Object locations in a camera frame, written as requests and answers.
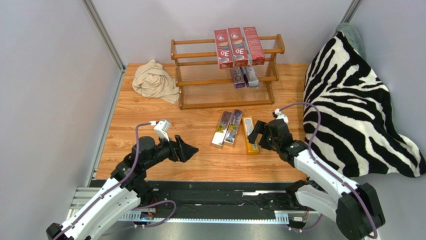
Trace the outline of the silver blue Sensitive toothpaste box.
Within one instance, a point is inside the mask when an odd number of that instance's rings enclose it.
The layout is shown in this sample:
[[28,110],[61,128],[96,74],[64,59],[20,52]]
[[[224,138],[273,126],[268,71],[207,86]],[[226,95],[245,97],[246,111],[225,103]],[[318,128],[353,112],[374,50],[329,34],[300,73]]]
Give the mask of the silver blue Sensitive toothpaste box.
[[231,68],[229,72],[235,89],[244,88],[246,86],[244,74],[239,67]]

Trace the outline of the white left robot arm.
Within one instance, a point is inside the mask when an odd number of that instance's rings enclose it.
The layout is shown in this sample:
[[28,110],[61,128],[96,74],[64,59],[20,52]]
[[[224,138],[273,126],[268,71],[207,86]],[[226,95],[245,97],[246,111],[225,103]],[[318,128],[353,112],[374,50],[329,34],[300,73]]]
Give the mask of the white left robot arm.
[[101,189],[72,217],[63,223],[52,223],[46,230],[50,240],[98,240],[124,214],[151,201],[153,188],[145,180],[147,170],[163,162],[187,162],[199,152],[175,139],[143,136],[111,173]]

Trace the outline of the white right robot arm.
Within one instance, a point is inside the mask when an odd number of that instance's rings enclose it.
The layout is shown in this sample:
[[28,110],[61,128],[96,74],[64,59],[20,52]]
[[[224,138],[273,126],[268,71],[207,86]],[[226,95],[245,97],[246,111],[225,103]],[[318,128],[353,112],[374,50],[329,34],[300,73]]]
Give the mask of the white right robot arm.
[[375,188],[359,184],[327,165],[308,144],[293,139],[284,119],[257,121],[247,137],[251,144],[276,152],[280,159],[304,172],[317,186],[299,180],[286,189],[298,207],[308,207],[333,220],[348,240],[361,240],[386,223]]

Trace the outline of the red 3D toothpaste box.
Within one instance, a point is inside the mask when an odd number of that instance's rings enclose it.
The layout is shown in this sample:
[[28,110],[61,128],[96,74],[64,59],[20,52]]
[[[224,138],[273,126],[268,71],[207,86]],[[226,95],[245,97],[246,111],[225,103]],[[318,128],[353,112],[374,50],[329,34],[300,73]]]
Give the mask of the red 3D toothpaste box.
[[226,29],[214,30],[214,42],[216,46],[217,63],[219,68],[232,69],[234,61]]
[[249,56],[246,49],[244,37],[240,27],[230,27],[227,29],[235,68],[247,67]]

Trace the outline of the silver purple R&O toothpaste box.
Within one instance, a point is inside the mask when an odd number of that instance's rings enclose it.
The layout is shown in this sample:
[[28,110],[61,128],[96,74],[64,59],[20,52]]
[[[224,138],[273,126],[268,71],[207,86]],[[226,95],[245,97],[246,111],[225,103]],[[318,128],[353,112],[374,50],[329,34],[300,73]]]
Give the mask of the silver purple R&O toothpaste box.
[[258,88],[259,87],[259,79],[256,75],[253,66],[245,66],[240,68],[244,77],[244,81],[248,88]]

